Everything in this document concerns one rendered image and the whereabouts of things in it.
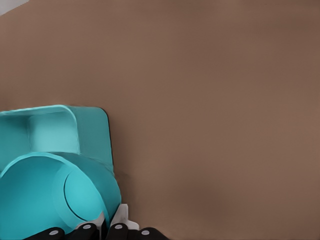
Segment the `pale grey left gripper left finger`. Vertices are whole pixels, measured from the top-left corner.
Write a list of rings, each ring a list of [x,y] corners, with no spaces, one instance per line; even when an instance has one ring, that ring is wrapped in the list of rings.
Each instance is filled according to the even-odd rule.
[[[51,227],[24,240],[106,240],[106,219],[103,212],[98,218],[86,221],[69,233],[60,227]]]

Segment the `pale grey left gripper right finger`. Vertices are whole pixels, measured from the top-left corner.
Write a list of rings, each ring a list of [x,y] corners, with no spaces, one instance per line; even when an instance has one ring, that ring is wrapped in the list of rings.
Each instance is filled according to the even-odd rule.
[[[120,204],[108,230],[106,240],[170,240],[154,227],[140,228],[129,220],[129,206]]]

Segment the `teal bowl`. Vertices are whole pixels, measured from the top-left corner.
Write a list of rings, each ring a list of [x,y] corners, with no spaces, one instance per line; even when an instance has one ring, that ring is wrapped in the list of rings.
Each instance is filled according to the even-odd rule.
[[[111,167],[73,153],[28,153],[0,174],[0,240],[52,227],[70,233],[100,215],[110,223],[121,201]]]

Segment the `teal box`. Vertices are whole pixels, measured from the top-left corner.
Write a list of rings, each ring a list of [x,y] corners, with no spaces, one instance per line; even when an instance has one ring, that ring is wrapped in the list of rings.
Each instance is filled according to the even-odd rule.
[[[29,153],[81,155],[112,171],[108,116],[99,107],[63,104],[0,111],[0,173]]]

